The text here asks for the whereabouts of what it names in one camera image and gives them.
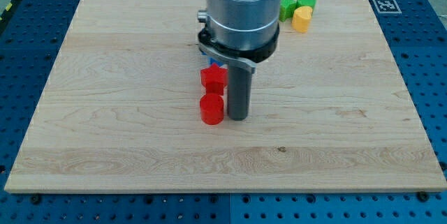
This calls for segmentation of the blue block behind arm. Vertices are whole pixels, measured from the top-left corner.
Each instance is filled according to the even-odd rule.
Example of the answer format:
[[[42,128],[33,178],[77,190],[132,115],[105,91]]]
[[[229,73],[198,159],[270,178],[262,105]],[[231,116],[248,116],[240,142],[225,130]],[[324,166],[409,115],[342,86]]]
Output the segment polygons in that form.
[[[224,65],[222,62],[217,61],[216,59],[213,59],[212,57],[209,57],[205,52],[201,52],[201,54],[202,54],[203,56],[205,56],[205,58],[208,60],[210,66],[211,66],[212,64],[216,64],[216,65],[218,65],[219,67],[221,67],[221,66]]]

